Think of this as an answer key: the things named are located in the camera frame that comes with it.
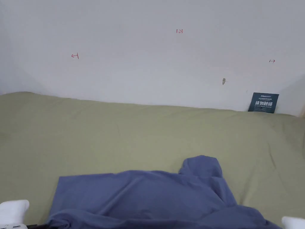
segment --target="red arrow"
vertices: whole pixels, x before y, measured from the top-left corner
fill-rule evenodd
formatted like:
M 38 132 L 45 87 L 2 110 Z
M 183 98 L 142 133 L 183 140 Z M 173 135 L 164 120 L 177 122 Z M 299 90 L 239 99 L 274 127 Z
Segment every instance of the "red arrow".
M 72 54 L 71 56 L 72 56 L 73 58 L 74 58 L 75 56 L 77 56 L 77 58 L 78 58 L 78 53 L 77 53 L 77 55 L 73 55 L 73 54 Z M 79 59 L 79 58 L 78 58 L 78 59 Z

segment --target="mattress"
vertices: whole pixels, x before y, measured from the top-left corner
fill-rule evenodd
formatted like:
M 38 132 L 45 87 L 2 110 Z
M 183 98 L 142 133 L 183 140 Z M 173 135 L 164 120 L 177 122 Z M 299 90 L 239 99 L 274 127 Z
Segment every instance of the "mattress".
M 59 176 L 162 170 L 216 157 L 239 204 L 281 225 L 305 218 L 305 119 L 285 114 L 0 96 L 0 201 L 48 217 Z

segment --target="dark blue card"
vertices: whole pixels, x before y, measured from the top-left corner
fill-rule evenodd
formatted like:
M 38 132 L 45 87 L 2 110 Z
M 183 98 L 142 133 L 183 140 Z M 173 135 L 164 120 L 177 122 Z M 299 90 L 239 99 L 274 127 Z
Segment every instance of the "dark blue card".
M 278 94 L 254 92 L 248 111 L 274 113 L 277 101 Z

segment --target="green bed sheet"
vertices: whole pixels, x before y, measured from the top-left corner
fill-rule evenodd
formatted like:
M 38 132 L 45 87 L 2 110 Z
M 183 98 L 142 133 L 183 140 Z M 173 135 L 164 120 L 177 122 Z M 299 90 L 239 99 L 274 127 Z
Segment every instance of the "green bed sheet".
M 176 173 L 216 157 L 239 204 L 280 225 L 305 218 L 305 119 L 284 114 L 0 96 L 0 201 L 28 199 L 43 223 L 59 176 L 129 169 Z

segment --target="white wall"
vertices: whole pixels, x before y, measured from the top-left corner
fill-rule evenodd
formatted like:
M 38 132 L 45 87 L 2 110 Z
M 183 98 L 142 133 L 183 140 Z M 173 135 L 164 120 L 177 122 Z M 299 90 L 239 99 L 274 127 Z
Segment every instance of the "white wall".
M 304 9 L 303 0 L 0 0 L 0 94 L 245 111 L 253 92 L 279 93 L 277 112 L 299 115 Z

